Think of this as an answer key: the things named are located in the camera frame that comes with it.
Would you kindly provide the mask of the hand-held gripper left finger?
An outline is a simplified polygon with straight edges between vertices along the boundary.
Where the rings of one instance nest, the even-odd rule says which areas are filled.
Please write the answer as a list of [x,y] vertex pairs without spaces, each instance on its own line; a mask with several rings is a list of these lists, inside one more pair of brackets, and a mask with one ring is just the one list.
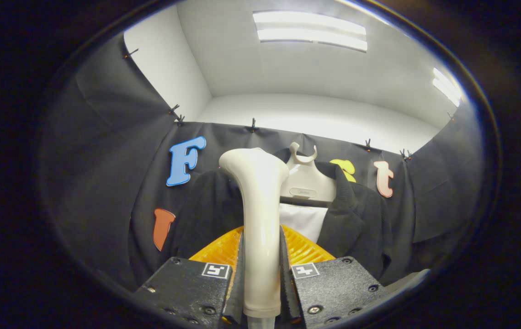
[[169,258],[134,294],[160,314],[206,329],[243,323],[243,227],[229,231],[191,258]]

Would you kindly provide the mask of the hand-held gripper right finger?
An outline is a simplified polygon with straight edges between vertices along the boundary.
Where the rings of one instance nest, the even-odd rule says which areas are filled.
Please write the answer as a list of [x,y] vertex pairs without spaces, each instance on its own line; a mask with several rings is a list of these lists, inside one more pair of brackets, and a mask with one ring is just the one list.
[[319,329],[354,316],[388,290],[351,256],[335,258],[281,226],[281,325]]

